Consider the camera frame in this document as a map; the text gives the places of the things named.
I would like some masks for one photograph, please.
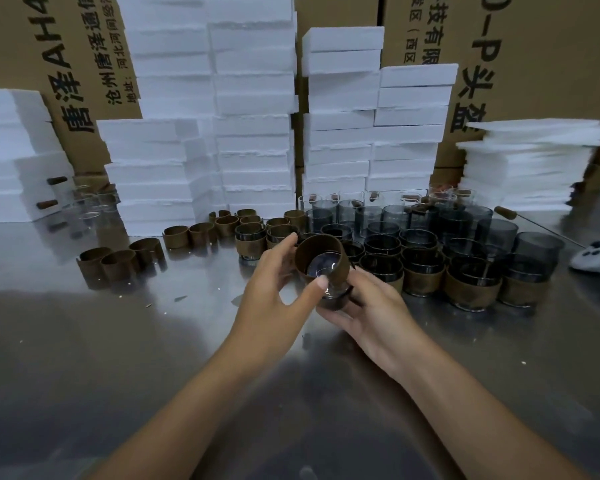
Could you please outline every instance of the table surface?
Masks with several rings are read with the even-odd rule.
[[[540,229],[523,217],[516,223]],[[600,197],[543,225],[588,244],[600,238]],[[229,331],[252,272],[232,243],[206,255],[168,253],[138,280],[90,289],[76,256],[128,243],[117,229],[80,232],[62,214],[0,224],[0,479],[73,478],[151,418]],[[498,303],[471,314],[405,300],[522,421],[600,476],[600,277],[567,269],[579,249],[568,243],[535,311]],[[300,287],[290,283],[283,300]],[[463,476],[409,396],[314,313],[241,400],[194,477]]]

